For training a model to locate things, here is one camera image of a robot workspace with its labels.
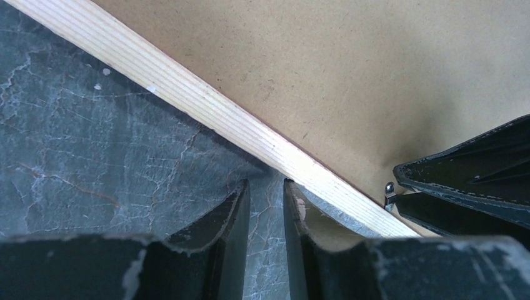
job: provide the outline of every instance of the wooden strip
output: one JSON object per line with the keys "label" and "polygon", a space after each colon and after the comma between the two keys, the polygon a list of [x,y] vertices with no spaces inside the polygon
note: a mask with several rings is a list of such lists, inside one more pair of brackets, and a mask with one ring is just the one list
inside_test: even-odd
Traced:
{"label": "wooden strip", "polygon": [[419,234],[89,0],[8,3],[385,237]]}

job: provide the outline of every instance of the wood grain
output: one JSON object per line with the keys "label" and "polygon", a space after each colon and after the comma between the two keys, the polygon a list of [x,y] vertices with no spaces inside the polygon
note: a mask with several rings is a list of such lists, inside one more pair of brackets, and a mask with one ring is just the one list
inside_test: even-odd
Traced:
{"label": "wood grain", "polygon": [[416,231],[88,0],[7,0],[385,237]]}
{"label": "wood grain", "polygon": [[530,109],[526,0],[92,0],[374,201]]}

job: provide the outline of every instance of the black plastic part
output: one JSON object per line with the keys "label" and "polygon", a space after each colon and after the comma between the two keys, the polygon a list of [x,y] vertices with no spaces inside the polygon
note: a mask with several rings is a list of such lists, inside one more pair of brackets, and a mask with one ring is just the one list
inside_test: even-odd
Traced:
{"label": "black plastic part", "polygon": [[441,236],[505,235],[530,249],[530,234],[525,227],[422,192],[394,198],[402,217]]}
{"label": "black plastic part", "polygon": [[241,299],[250,193],[242,182],[167,241],[150,235],[0,241],[0,299]]}
{"label": "black plastic part", "polygon": [[445,234],[502,233],[528,245],[521,237],[530,236],[522,229],[530,229],[530,115],[447,151],[396,166],[394,175],[400,185],[425,194],[403,198],[397,204],[400,214]]}
{"label": "black plastic part", "polygon": [[306,200],[284,183],[292,300],[530,299],[530,253],[510,237],[366,239],[329,251],[301,215]]}

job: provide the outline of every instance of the cardboard surface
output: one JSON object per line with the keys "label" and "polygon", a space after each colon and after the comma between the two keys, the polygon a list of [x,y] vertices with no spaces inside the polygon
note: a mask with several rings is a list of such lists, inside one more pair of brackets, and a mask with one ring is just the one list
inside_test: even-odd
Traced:
{"label": "cardboard surface", "polygon": [[94,2],[377,201],[530,112],[529,1]]}

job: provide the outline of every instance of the marble veining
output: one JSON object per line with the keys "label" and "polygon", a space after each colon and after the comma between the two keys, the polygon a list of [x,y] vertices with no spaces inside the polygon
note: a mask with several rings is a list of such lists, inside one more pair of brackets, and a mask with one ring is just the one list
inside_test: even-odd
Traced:
{"label": "marble veining", "polygon": [[0,49],[0,236],[164,238],[248,178],[244,298],[289,299],[284,176],[3,1]]}

